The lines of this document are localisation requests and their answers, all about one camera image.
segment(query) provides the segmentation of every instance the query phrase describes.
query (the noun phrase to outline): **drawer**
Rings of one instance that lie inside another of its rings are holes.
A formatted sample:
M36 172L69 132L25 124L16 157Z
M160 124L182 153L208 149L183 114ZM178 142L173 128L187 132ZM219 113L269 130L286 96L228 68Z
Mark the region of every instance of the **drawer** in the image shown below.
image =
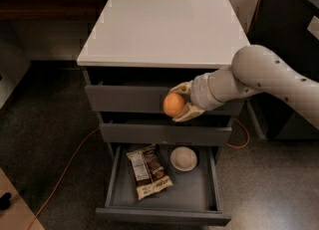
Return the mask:
M126 156L126 152L137 146L118 146L106 204L97 209L97 215L111 221L225 226L230 216L220 211L210 147L191 147L197 154L198 164L190 172L178 171L170 163L175 148L157 146L157 155L173 186L138 201L133 171Z
M105 142L196 144L221 146L231 134L232 117L201 115L176 123L160 114L102 113L100 130Z
M162 113L168 87L87 85L86 92L95 112ZM210 115L239 115L243 100L234 100Z

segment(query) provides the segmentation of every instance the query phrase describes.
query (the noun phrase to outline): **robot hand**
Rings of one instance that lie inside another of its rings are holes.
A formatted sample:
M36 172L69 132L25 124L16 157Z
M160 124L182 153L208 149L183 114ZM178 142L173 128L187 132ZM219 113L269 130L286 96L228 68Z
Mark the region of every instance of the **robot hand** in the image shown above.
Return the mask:
M263 92L283 100L319 129L319 84L296 73L272 51L256 45L241 48L231 67L172 88L170 93L190 96L190 103L173 120L189 120L230 100Z

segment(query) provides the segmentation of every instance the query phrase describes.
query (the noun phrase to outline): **orange ball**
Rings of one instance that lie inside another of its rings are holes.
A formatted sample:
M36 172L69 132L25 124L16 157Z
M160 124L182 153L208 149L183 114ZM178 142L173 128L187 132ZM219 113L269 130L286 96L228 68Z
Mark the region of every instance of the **orange ball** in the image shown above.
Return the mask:
M171 117L179 115L184 106L185 100L180 94L168 94L163 101L163 111Z

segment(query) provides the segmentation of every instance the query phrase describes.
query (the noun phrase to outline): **dresser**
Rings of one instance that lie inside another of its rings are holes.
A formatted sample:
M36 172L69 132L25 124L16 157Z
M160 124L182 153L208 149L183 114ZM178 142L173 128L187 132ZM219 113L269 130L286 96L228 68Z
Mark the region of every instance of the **dresser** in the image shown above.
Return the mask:
M111 221L225 226L215 164L243 101L186 122L162 111L170 88L231 64L249 42L228 0L108 0L79 58L85 90L114 159L103 208ZM149 144L173 186L138 201L126 153ZM198 158L176 170L171 152L187 146Z

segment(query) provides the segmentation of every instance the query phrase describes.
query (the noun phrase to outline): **concrete floor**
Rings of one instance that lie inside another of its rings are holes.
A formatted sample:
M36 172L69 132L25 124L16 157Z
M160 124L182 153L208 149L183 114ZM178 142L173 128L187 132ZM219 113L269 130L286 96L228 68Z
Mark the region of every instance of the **concrete floor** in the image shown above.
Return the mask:
M34 213L79 143L98 126L82 72L39 66L33 65L0 116L0 167ZM319 142L259 140L246 108L239 119L251 142L244 149L225 146L216 166L221 209L232 220L209 229L319 229ZM244 140L234 124L229 142ZM201 229L100 221L95 209L104 206L111 170L108 149L94 134L40 215L45 229Z

